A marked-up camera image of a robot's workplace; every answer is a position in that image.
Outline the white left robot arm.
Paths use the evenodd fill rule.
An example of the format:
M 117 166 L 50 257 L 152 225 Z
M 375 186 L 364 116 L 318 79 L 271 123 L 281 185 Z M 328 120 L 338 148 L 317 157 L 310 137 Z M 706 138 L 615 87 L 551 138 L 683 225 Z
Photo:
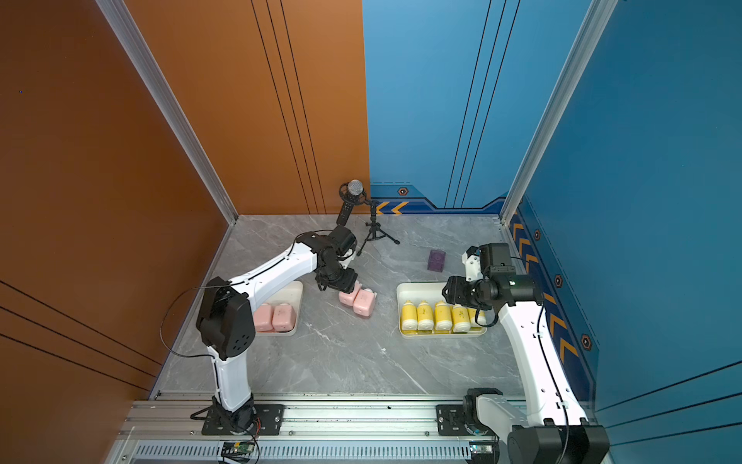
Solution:
M 349 263 L 356 245 L 356 236 L 341 225 L 327 234 L 301 233 L 286 251 L 263 265 L 207 283 L 195 326 L 212 358 L 216 379 L 209 413 L 226 431 L 247 434 L 257 421 L 245 360 L 257 334 L 253 313 L 286 285 L 309 274 L 322 291 L 351 292 L 357 272 Z

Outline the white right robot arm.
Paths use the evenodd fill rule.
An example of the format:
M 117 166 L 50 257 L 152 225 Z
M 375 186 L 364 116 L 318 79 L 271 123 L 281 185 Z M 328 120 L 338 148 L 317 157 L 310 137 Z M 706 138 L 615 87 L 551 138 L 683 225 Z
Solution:
M 526 275 L 473 281 L 452 276 L 442 295 L 448 303 L 497 314 L 524 386 L 525 411 L 500 394 L 470 390 L 473 426 L 491 430 L 505 444 L 511 463 L 601 463 L 610 450 L 608 434 L 591 423 L 569 385 L 536 282 Z

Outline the pink pencil sharpener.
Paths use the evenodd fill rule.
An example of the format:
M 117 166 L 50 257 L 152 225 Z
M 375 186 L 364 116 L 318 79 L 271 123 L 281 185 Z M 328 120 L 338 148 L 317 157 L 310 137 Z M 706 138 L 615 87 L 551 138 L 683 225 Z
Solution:
M 353 289 L 350 292 L 339 292 L 338 299 L 341 305 L 345 305 L 346 307 L 353 307 L 355 299 L 357 298 L 357 294 L 359 294 L 361 288 L 361 283 L 359 281 L 356 281 Z
M 263 304 L 253 313 L 253 322 L 257 333 L 271 333 L 274 331 L 274 307 Z
M 353 312 L 360 317 L 368 318 L 372 315 L 377 300 L 377 294 L 368 288 L 361 288 L 353 302 Z
M 272 329 L 276 333 L 291 332 L 296 328 L 297 313 L 292 305 L 280 304 L 274 307 Z

